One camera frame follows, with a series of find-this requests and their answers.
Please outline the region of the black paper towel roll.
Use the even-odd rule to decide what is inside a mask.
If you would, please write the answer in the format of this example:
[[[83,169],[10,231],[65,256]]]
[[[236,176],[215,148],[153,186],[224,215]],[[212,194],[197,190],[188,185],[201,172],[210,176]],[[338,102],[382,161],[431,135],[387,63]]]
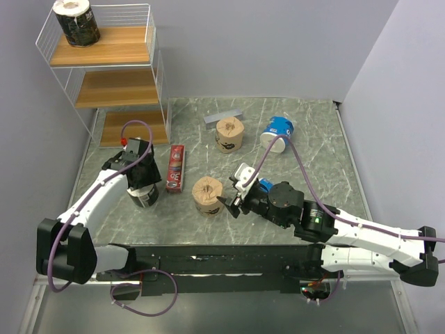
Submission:
[[[159,198],[159,190],[156,184],[144,186],[140,189],[127,189],[127,193],[133,203],[138,207],[151,207]]]
[[[89,0],[55,1],[52,11],[73,47],[89,47],[101,38]]]

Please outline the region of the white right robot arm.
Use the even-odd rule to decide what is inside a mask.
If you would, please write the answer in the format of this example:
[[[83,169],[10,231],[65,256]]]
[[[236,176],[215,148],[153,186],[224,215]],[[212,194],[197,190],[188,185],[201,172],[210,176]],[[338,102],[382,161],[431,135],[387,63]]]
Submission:
[[[305,272],[319,277],[326,271],[371,271],[398,276],[403,282],[432,287],[439,275],[434,255],[436,231],[392,228],[366,221],[336,207],[306,200],[288,182],[265,191],[256,181],[245,194],[218,197],[233,217],[254,212],[281,228],[294,228],[295,237],[322,246],[304,260]]]

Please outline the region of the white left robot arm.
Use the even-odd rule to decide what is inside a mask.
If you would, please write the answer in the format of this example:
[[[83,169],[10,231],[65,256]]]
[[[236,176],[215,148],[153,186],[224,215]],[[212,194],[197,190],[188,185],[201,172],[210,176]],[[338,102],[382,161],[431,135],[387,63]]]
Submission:
[[[96,273],[114,271],[123,280],[138,270],[131,246],[96,246],[99,225],[124,194],[138,207],[150,207],[159,197],[161,174],[148,141],[130,138],[124,149],[107,160],[95,182],[66,212],[46,218],[37,229],[36,271],[71,283],[84,284]]]

